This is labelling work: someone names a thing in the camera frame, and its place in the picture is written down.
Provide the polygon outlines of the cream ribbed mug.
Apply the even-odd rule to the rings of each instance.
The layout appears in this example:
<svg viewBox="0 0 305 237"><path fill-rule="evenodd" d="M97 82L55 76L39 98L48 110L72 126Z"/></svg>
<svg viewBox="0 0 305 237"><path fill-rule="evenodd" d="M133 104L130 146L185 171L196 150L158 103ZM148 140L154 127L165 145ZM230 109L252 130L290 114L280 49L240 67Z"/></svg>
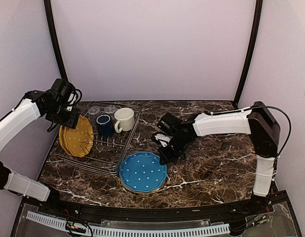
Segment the cream ribbed mug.
<svg viewBox="0 0 305 237"><path fill-rule="evenodd" d="M116 133L131 131L135 124L134 110L131 108L125 107L116 110L114 118L116 119L114 124Z"/></svg>

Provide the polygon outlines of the blue plate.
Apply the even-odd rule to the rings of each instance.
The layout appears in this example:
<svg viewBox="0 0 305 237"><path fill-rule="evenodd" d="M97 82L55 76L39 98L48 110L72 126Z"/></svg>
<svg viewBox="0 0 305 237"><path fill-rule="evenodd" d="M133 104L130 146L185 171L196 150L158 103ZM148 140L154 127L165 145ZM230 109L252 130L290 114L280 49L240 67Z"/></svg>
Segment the blue plate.
<svg viewBox="0 0 305 237"><path fill-rule="evenodd" d="M160 165L159 159L160 157L152 152L129 155L120 167L122 183L156 185L165 182L167 166Z"/></svg>

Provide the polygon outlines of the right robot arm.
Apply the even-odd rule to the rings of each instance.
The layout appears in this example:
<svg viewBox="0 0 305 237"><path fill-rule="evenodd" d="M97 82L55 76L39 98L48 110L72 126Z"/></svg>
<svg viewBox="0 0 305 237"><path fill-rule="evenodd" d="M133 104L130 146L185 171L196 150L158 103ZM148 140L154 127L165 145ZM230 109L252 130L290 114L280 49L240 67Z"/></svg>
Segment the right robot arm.
<svg viewBox="0 0 305 237"><path fill-rule="evenodd" d="M271 197L271 183L282 153L278 147L280 125L272 115L272 106L257 101L251 107L225 112L190 114L184 120L166 113L158 122L161 130L152 135L159 144L160 164L184 156L197 137L215 134L247 134L257 158L253 193L244 212L257 214L265 210Z"/></svg>

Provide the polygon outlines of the dark blue mug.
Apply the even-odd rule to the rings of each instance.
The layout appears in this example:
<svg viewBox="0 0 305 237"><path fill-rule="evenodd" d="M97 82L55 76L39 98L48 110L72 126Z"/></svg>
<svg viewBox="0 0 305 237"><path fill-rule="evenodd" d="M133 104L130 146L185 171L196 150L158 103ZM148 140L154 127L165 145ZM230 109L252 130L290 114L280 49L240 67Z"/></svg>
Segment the dark blue mug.
<svg viewBox="0 0 305 237"><path fill-rule="evenodd" d="M96 127L100 136L104 138L112 137L114 134L114 126L109 115L101 115L96 119Z"/></svg>

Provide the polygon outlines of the metal wire dish rack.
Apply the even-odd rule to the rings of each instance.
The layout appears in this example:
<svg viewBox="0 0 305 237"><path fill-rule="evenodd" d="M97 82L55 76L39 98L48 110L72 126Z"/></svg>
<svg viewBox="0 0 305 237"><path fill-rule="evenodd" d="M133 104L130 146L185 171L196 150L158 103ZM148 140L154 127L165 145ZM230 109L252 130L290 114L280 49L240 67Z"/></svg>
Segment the metal wire dish rack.
<svg viewBox="0 0 305 237"><path fill-rule="evenodd" d="M131 131L114 133L111 138L106 139L100 137L96 128L95 119L99 115L105 114L104 108L107 105L115 105L117 109L127 107L134 110L135 124ZM100 113L97 116L90 116L88 114L88 109L92 106L98 106L100 108ZM93 126L94 139L91 151L83 158L68 155L61 147L59 139L56 139L54 143L55 148L51 150L50 157L94 173L117 176L139 122L139 116L142 110L140 104L131 101L90 101L78 103L77 108L80 114L89 119Z"/></svg>

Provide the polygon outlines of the clear ribbed drinking glass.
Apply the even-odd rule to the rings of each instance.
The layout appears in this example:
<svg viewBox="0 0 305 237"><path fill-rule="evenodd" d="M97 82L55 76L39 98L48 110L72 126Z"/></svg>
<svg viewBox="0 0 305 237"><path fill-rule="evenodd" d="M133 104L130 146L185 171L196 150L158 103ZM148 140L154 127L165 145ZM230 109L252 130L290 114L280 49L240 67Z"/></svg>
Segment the clear ribbed drinking glass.
<svg viewBox="0 0 305 237"><path fill-rule="evenodd" d="M100 108L98 106L92 106L88 109L88 114L90 116L97 116L100 113Z"/></svg>

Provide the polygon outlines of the yellow dotted top plate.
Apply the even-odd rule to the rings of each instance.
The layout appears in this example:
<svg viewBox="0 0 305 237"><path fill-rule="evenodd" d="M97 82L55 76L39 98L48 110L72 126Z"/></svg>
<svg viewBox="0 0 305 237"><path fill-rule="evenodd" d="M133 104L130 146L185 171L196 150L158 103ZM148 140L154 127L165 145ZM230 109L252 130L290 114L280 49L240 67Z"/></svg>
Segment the yellow dotted top plate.
<svg viewBox="0 0 305 237"><path fill-rule="evenodd" d="M63 132L64 132L64 127L61 125L60 129L59 129L59 143L60 143L61 147L63 148L63 150L66 152L66 154L69 155L69 152L68 152L68 150L66 148L66 145L64 143Z"/></svg>

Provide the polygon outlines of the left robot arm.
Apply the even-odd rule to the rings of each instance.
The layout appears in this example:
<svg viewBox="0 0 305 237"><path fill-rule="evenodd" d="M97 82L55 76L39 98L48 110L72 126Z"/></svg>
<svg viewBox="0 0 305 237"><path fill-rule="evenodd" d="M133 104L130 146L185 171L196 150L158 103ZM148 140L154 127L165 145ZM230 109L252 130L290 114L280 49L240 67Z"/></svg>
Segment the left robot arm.
<svg viewBox="0 0 305 237"><path fill-rule="evenodd" d="M26 92L19 103L0 119L0 154L15 136L41 117L51 122L48 132L57 125L74 129L79 119L74 106L81 98L82 92L66 79L56 79L47 91ZM64 204L50 196L50 187L9 169L1 161L0 190L45 202L45 208L53 215L61 215L64 211Z"/></svg>

